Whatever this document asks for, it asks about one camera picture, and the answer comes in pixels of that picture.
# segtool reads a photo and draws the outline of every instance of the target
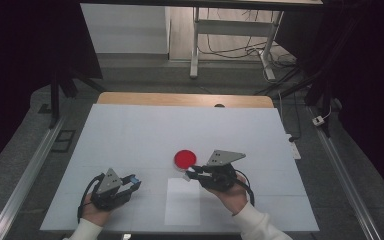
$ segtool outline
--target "red disc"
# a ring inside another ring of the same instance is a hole
[[[174,163],[178,168],[186,170],[196,163],[196,156],[189,150],[181,150],[174,156]]]

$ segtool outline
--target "dark wall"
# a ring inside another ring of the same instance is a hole
[[[0,152],[30,107],[31,94],[68,66],[101,77],[74,1],[0,1]]]
[[[384,1],[373,1],[336,66],[339,118],[384,178]]]

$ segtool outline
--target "table leg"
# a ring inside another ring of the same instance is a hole
[[[271,49],[271,46],[272,46],[273,41],[274,41],[274,37],[276,36],[277,28],[279,27],[280,19],[282,18],[283,11],[282,12],[274,12],[273,14],[276,15],[276,17],[275,17],[274,22],[272,24],[272,27],[270,29],[270,33],[267,36],[266,46],[264,48],[264,51],[259,51],[260,59],[261,59],[261,62],[263,63],[264,72],[266,73],[267,80],[276,79],[274,74],[273,74],[273,70],[270,66],[270,61],[268,59],[268,56],[269,56],[270,49]]]
[[[191,58],[191,72],[190,78],[194,79],[198,77],[198,24],[199,24],[199,8],[196,7],[194,11],[194,23],[193,23],[193,46],[192,46],[192,58]]]

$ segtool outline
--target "human hand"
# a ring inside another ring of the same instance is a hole
[[[241,182],[245,183],[245,178],[243,176],[238,174],[236,174],[236,176]],[[246,190],[237,183],[235,183],[235,185],[233,185],[233,187],[226,192],[219,192],[208,188],[206,189],[216,195],[233,215],[238,214],[248,202],[246,198]]]
[[[91,196],[91,193],[86,195],[82,218],[88,220],[91,223],[94,223],[95,225],[103,227],[110,218],[111,211],[97,209],[90,200]]]

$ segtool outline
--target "white sleeve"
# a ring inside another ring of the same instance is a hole
[[[70,239],[66,238],[65,240],[96,240],[101,231],[102,227],[80,218],[76,231],[74,231]]]
[[[241,229],[243,240],[292,240],[270,223],[270,216],[260,213],[249,202],[233,220]]]

